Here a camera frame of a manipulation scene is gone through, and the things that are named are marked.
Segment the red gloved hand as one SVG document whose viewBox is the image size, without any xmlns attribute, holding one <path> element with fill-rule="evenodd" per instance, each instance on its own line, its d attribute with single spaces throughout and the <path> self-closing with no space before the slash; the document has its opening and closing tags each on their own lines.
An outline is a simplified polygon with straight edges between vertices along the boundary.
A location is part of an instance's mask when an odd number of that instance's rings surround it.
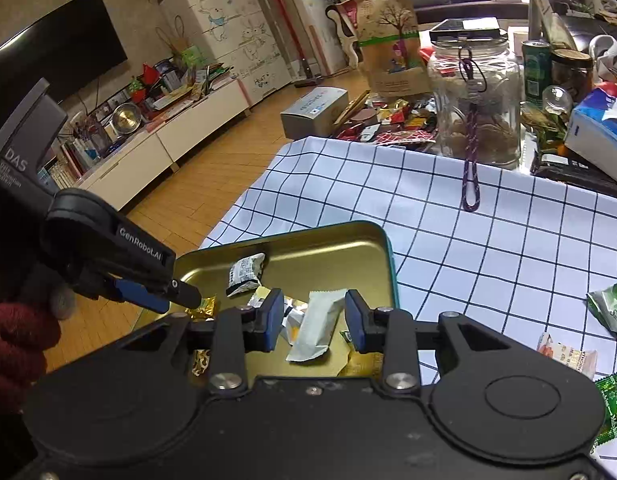
<svg viewBox="0 0 617 480">
<path fill-rule="evenodd" d="M 0 218 L 0 411 L 17 413 L 47 370 L 45 352 L 75 311 L 61 276 L 37 261 L 36 249 Z"/>
</svg>

